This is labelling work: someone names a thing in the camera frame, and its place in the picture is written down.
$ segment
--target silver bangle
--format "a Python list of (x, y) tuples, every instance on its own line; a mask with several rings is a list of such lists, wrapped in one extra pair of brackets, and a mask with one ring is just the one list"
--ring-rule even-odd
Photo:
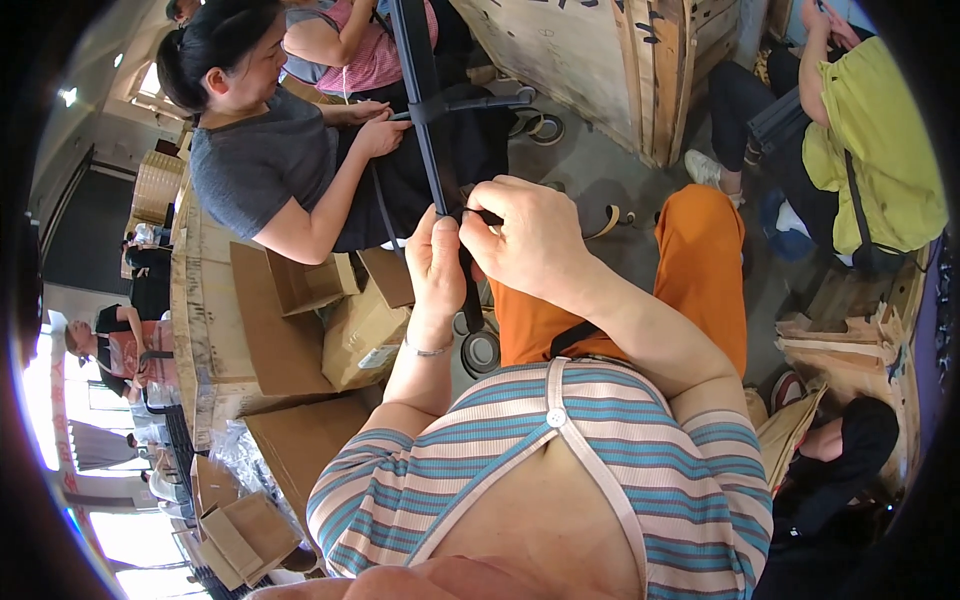
[(407, 334), (405, 334), (405, 333), (403, 334), (403, 346), (404, 346), (405, 348), (408, 348), (408, 349), (412, 350), (417, 356), (440, 356), (441, 354), (444, 354), (445, 352), (447, 352), (448, 350), (450, 350), (451, 348), (453, 348), (453, 342), (454, 342), (454, 338), (453, 338), (453, 336), (451, 335), (451, 336), (450, 336), (450, 343), (449, 343), (449, 344), (447, 344), (447, 345), (444, 346), (443, 348), (440, 348), (439, 350), (429, 350), (429, 351), (427, 351), (427, 350), (421, 350), (421, 349), (419, 349), (419, 348), (414, 348), (414, 347), (410, 344), (410, 341), (407, 340)]

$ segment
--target gray t-shirt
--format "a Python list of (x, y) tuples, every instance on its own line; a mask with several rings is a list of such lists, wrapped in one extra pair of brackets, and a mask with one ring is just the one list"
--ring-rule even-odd
[(201, 206), (240, 237), (251, 238), (290, 197), (310, 211), (337, 168), (337, 130), (314, 105), (278, 86), (259, 116), (197, 128), (190, 174)]
[[(316, 2), (312, 2), (310, 4), (288, 7), (285, 11), (287, 17), (287, 29), (290, 29), (302, 21), (321, 18), (333, 28), (333, 31), (339, 31), (337, 29), (337, 24), (333, 21), (333, 19), (321, 14), (321, 11), (328, 10), (334, 4), (336, 4), (335, 0), (317, 0)], [(283, 68), (297, 79), (311, 85), (316, 85), (326, 72), (325, 64), (311, 62), (310, 60), (296, 57), (290, 53), (287, 53), (287, 62), (283, 65)]]

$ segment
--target open cardboard box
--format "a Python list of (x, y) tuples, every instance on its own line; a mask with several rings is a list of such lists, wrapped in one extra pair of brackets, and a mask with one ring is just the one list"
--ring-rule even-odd
[(244, 418), (318, 558), (322, 552), (309, 534), (307, 500), (321, 471), (369, 416), (364, 401), (359, 396), (349, 396)]
[(200, 517), (207, 540), (200, 554), (227, 589), (255, 586), (300, 545), (293, 528), (264, 492), (214, 505)]
[(302, 265), (272, 250), (267, 264), (283, 316), (323, 308), (343, 296), (359, 294), (348, 254), (334, 254), (319, 265)]
[(406, 332), (413, 286), (406, 266), (382, 249), (359, 253), (369, 279), (334, 309), (326, 334), (313, 312), (284, 317), (264, 251), (230, 243), (240, 316), (264, 396), (361, 388), (390, 371)]

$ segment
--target hand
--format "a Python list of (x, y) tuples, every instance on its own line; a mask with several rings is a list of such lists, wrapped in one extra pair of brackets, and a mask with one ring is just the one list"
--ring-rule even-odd
[(382, 112), (386, 112), (388, 117), (394, 114), (390, 109), (389, 102), (365, 100), (355, 105), (350, 105), (347, 110), (344, 111), (344, 122), (347, 125), (363, 125), (374, 117), (379, 116)]
[(852, 50), (860, 43), (860, 37), (847, 22), (847, 19), (840, 16), (833, 7), (824, 2), (824, 9), (830, 15), (830, 31), (833, 33), (833, 42), (840, 48)]
[(413, 125), (410, 121), (388, 121), (387, 116), (384, 111), (367, 121), (353, 140), (353, 147), (367, 158), (388, 155), (396, 150), (403, 139), (403, 130)]
[(830, 29), (830, 15), (822, 12), (817, 6), (817, 0), (804, 0), (800, 6), (800, 20), (804, 24), (804, 29), (808, 32), (818, 28), (826, 31)]
[(589, 288), (587, 279), (602, 271), (584, 245), (576, 204), (566, 194), (500, 175), (478, 183), (467, 206), (503, 219), (495, 233), (467, 211), (460, 240), (480, 269), (507, 287), (566, 308)]
[(417, 310), (436, 317), (437, 322), (452, 319), (467, 297), (457, 230), (453, 217), (438, 219), (431, 205), (407, 241), (407, 268), (413, 281)]

